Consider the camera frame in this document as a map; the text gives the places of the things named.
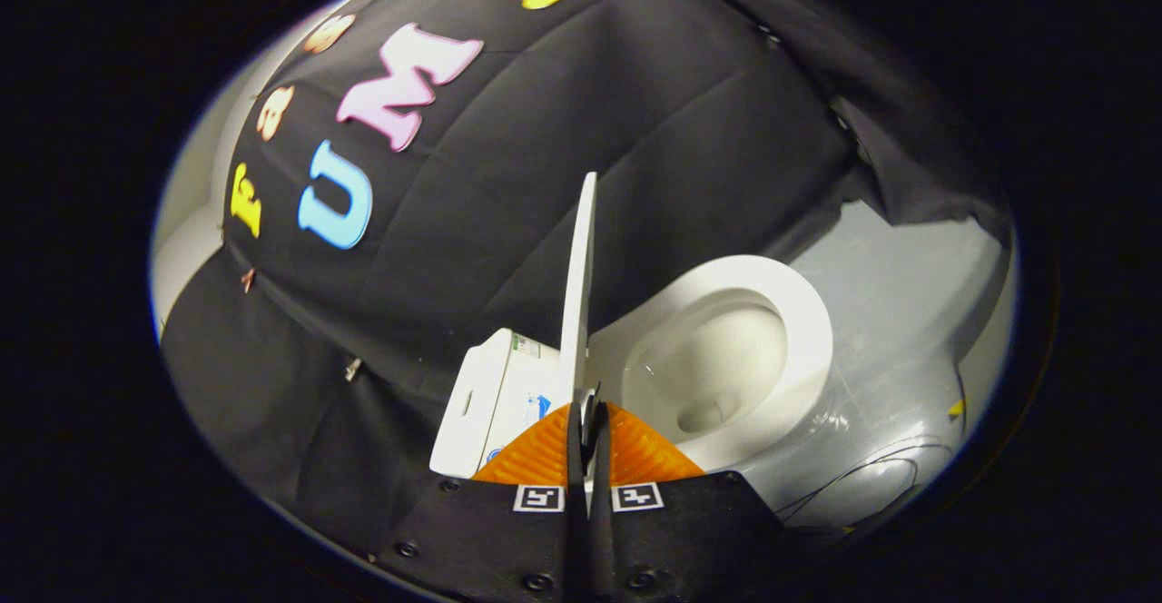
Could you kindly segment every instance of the screw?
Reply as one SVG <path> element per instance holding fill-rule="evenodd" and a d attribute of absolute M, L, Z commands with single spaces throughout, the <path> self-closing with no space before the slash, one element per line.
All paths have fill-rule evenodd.
<path fill-rule="evenodd" d="M 532 591 L 544 591 L 553 587 L 553 579 L 545 574 L 529 574 L 524 576 L 524 587 Z"/>
<path fill-rule="evenodd" d="M 647 573 L 637 573 L 630 576 L 630 580 L 625 581 L 625 587 L 630 589 L 648 589 L 653 587 L 654 577 Z"/>

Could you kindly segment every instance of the black fabric backdrop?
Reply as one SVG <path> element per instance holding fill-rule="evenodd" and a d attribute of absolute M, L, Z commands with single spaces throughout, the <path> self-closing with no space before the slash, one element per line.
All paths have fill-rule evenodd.
<path fill-rule="evenodd" d="M 719 256 L 794 256 L 863 198 L 889 222 L 976 214 L 1002 199 L 933 94 L 815 0 L 352 0 L 327 52 L 292 52 L 244 124 L 261 235 L 229 215 L 225 246 L 168 318 L 163 354 L 207 440 L 253 487 L 346 546 L 378 551 L 413 503 L 460 360 L 509 326 L 554 345 L 584 173 L 597 172 L 590 329 Z M 390 152 L 335 122 L 349 87 L 382 77 L 404 23 L 482 40 Z M 768 37 L 779 36 L 779 42 Z M 295 86 L 273 141 L 251 131 Z M 854 128 L 870 159 L 837 122 Z M 361 242 L 296 222 L 323 139 L 370 178 Z M 343 194 L 314 182 L 344 210 Z M 257 268 L 245 295 L 238 279 Z M 354 382 L 343 372 L 365 362 Z"/>
<path fill-rule="evenodd" d="M 323 0 L 14 2 L 9 122 L 27 156 L 10 171 L 27 217 L 8 235 L 15 501 L 0 598 L 414 600 L 227 475 L 153 342 L 146 260 L 165 165 L 242 57 Z M 1156 206 L 1141 185 L 1156 164 L 1142 106 L 1159 0 L 831 2 L 885 33 L 983 132 L 1018 222 L 1038 231 L 1030 300 L 1062 296 L 1061 331 L 1032 411 L 976 486 L 948 510 L 910 507 L 802 600 L 1156 598 L 1156 343 L 1141 314 Z"/>

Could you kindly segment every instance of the toilet seat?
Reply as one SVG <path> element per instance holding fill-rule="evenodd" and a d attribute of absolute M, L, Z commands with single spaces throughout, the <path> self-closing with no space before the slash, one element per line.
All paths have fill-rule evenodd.
<path fill-rule="evenodd" d="M 788 265 L 762 256 L 726 256 L 683 273 L 648 301 L 589 338 L 586 385 L 623 404 L 632 361 L 660 339 L 657 331 L 680 324 L 706 306 L 729 309 L 758 302 L 786 329 L 786 361 L 766 396 L 723 425 L 689 439 L 668 438 L 704 471 L 736 465 L 786 436 L 813 408 L 832 358 L 831 321 L 809 281 Z M 630 405 L 625 407 L 634 414 Z"/>

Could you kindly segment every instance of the label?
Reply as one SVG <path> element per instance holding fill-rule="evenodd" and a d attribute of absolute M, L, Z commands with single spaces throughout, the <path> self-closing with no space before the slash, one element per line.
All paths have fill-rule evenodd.
<path fill-rule="evenodd" d="M 555 486 L 517 486 L 514 512 L 561 512 L 565 488 Z"/>
<path fill-rule="evenodd" d="M 533 342 L 533 339 L 523 338 L 519 335 L 512 333 L 512 351 L 519 351 L 521 353 L 533 356 L 533 358 L 540 358 L 540 343 Z"/>
<path fill-rule="evenodd" d="M 614 496 L 614 512 L 637 512 L 638 510 L 657 510 L 665 508 L 658 483 L 638 483 L 610 488 Z"/>

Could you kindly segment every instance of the bolt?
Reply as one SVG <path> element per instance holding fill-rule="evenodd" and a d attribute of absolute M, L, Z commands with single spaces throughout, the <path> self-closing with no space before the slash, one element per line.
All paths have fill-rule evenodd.
<path fill-rule="evenodd" d="M 404 558 L 415 558 L 416 555 L 419 555 L 419 550 L 416 548 L 415 544 L 401 541 L 395 545 L 395 553 L 399 553 Z"/>
<path fill-rule="evenodd" d="M 524 587 L 532 591 L 544 591 L 553 587 L 553 579 L 545 574 L 529 574 L 524 576 Z"/>
<path fill-rule="evenodd" d="M 654 577 L 652 577 L 651 574 L 641 572 L 630 576 L 630 579 L 625 581 L 625 587 L 630 589 L 643 590 L 643 589 L 650 589 L 651 587 L 653 587 L 653 583 L 654 583 Z"/>

